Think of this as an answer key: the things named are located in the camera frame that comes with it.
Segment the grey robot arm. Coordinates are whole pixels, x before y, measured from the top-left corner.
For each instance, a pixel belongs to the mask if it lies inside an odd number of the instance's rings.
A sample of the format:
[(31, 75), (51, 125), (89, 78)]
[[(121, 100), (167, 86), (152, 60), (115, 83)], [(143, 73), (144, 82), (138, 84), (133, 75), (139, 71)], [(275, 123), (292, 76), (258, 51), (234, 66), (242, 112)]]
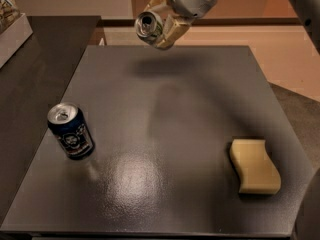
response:
[(320, 0), (150, 0), (165, 17), (157, 48), (247, 44), (313, 167), (320, 167)]

